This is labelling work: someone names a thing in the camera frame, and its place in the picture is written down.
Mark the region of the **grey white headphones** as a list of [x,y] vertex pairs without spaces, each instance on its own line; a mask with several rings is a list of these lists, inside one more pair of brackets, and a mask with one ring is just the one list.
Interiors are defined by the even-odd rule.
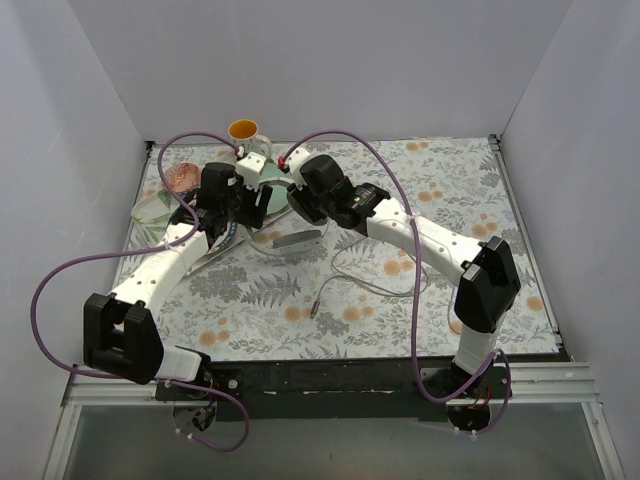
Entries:
[[269,221],[260,229],[243,227],[244,239],[257,252],[269,257],[293,258],[319,248],[329,223],[313,225],[284,217]]

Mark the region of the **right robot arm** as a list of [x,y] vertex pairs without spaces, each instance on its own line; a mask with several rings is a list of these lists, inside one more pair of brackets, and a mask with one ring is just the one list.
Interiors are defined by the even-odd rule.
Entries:
[[280,159],[278,167],[291,175],[288,200],[307,222],[331,219],[345,230],[393,245],[457,287],[454,312],[463,327],[453,360],[453,387],[469,398],[486,389],[489,375],[483,363],[521,289],[508,242],[497,236],[480,241],[411,215],[388,191],[371,183],[353,184],[328,155],[299,148]]

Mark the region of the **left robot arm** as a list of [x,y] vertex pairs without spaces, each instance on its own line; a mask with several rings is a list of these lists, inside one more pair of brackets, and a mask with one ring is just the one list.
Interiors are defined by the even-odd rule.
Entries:
[[261,182],[267,160],[250,154],[235,164],[205,165],[198,189],[180,198],[157,250],[107,295],[93,294],[83,313],[83,359],[87,366],[138,384],[178,380],[193,400],[213,386],[200,367],[202,355],[164,344],[156,318],[169,294],[205,256],[232,222],[263,224],[272,189]]

